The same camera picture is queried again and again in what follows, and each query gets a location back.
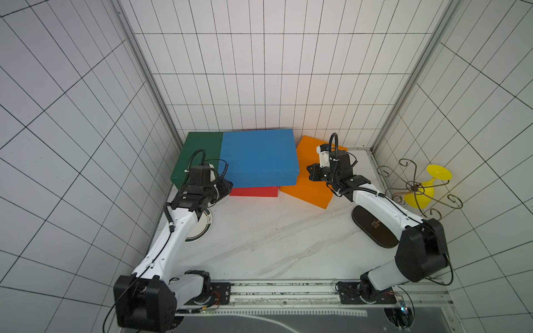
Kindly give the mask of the orange shoebox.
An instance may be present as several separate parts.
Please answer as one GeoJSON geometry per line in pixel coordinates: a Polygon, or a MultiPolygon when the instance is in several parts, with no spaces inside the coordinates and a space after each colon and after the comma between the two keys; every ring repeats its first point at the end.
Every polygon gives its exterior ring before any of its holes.
{"type": "Polygon", "coordinates": [[[319,163],[319,153],[316,149],[327,144],[325,141],[313,137],[303,136],[296,148],[300,174],[294,186],[280,187],[282,193],[288,194],[302,201],[326,209],[332,200],[333,193],[326,187],[324,182],[313,182],[309,180],[307,167],[319,163]]]}

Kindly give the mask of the blue shoebox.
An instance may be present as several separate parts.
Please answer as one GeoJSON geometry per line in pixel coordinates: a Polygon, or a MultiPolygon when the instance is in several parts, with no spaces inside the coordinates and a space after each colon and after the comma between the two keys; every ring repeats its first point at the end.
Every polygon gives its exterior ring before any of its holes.
{"type": "Polygon", "coordinates": [[[293,186],[300,174],[291,129],[224,133],[219,158],[235,189],[293,186]]]}

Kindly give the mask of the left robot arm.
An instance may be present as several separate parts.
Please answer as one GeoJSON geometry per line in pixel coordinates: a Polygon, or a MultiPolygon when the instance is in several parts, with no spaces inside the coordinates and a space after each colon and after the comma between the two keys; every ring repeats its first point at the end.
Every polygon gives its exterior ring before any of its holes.
{"type": "Polygon", "coordinates": [[[192,166],[173,201],[163,206],[167,225],[147,256],[128,276],[119,276],[113,287],[117,324],[121,328],[166,332],[179,323],[175,318],[189,302],[203,308],[212,302],[207,271],[188,270],[173,275],[180,247],[209,206],[228,196],[232,183],[210,163],[192,166]]]}

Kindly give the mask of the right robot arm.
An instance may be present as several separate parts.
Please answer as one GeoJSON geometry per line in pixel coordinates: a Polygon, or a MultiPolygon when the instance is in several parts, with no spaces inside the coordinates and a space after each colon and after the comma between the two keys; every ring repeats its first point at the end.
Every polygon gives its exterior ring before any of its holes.
{"type": "Polygon", "coordinates": [[[394,259],[360,277],[358,292],[365,302],[384,290],[418,282],[451,265],[444,227],[395,204],[371,181],[353,174],[350,154],[322,144],[316,148],[319,162],[307,167],[309,179],[324,182],[333,194],[344,196],[383,224],[398,241],[394,259]]]}

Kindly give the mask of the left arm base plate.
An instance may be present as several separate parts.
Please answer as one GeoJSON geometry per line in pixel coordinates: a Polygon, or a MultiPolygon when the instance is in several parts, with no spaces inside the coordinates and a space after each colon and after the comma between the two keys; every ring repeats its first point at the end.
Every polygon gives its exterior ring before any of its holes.
{"type": "Polygon", "coordinates": [[[212,282],[207,296],[197,296],[186,303],[187,306],[211,307],[230,303],[232,284],[229,282],[212,282]]]}

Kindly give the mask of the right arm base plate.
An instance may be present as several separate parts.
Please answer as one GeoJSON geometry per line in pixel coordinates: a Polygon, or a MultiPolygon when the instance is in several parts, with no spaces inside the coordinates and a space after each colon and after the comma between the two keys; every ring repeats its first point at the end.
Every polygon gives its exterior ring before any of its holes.
{"type": "Polygon", "coordinates": [[[342,282],[335,285],[343,305],[394,305],[396,296],[392,288],[384,291],[375,290],[370,284],[360,282],[342,282]]]}

